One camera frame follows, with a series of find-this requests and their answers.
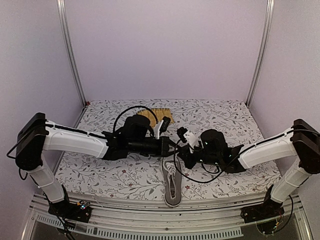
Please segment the grey canvas sneaker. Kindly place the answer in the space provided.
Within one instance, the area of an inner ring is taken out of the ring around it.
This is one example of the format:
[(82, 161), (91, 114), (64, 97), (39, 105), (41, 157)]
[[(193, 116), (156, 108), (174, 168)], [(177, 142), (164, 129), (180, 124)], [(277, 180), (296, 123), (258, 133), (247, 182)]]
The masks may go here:
[(182, 200), (182, 175), (163, 176), (164, 179), (164, 200), (170, 208), (177, 207)]

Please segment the white shoelace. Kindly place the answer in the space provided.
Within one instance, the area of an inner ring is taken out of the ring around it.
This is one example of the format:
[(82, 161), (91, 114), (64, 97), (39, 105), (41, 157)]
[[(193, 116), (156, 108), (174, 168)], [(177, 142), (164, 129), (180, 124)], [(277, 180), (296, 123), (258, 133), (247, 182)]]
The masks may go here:
[(161, 171), (164, 177), (179, 176), (181, 174), (181, 167), (177, 161), (171, 158), (163, 158), (161, 160)]

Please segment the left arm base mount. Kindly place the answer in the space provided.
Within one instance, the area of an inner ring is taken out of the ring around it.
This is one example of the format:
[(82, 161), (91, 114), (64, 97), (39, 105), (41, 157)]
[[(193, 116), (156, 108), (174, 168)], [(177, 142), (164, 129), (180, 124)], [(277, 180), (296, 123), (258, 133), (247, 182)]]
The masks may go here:
[(73, 220), (82, 223), (88, 223), (92, 208), (90, 206), (82, 207), (82, 205), (77, 205), (76, 203), (70, 203), (66, 200), (57, 203), (50, 203), (48, 213), (55, 215), (67, 220)]

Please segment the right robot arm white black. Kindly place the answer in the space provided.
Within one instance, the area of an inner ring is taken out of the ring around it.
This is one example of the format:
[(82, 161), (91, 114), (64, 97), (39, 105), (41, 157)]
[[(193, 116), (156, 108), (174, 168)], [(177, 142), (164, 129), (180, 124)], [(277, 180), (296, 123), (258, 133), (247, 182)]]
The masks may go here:
[(181, 139), (184, 146), (176, 145), (173, 156), (183, 160), (188, 169), (196, 163), (216, 165), (222, 173), (242, 173), (256, 165), (274, 160), (295, 157), (295, 162), (285, 175), (269, 189), (266, 201), (259, 206), (262, 218), (269, 218), (278, 210), (278, 204), (311, 175), (320, 172), (320, 134), (302, 119), (296, 119), (293, 125), (273, 137), (262, 141), (228, 147), (224, 134), (209, 129), (202, 133), (199, 146)]

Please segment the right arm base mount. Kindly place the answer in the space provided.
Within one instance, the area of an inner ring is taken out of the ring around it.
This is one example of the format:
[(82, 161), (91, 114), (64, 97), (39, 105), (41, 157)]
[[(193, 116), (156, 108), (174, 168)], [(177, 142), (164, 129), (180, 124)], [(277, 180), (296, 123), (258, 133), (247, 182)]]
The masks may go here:
[(240, 216), (245, 223), (274, 218), (285, 213), (282, 203), (265, 200), (263, 203), (243, 207)]

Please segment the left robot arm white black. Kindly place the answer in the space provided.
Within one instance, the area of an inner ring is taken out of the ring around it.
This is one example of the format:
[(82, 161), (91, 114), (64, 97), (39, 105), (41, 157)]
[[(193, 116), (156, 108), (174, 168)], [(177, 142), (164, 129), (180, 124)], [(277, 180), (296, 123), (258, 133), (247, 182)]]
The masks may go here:
[(58, 125), (38, 112), (19, 132), (16, 144), (6, 156), (35, 180), (63, 217), (70, 217), (74, 205), (67, 200), (62, 185), (47, 166), (43, 151), (78, 153), (107, 161), (125, 159), (129, 154), (168, 157), (175, 146), (168, 136), (161, 135), (168, 125), (165, 118), (151, 127), (147, 117), (136, 114), (112, 132), (89, 132)]

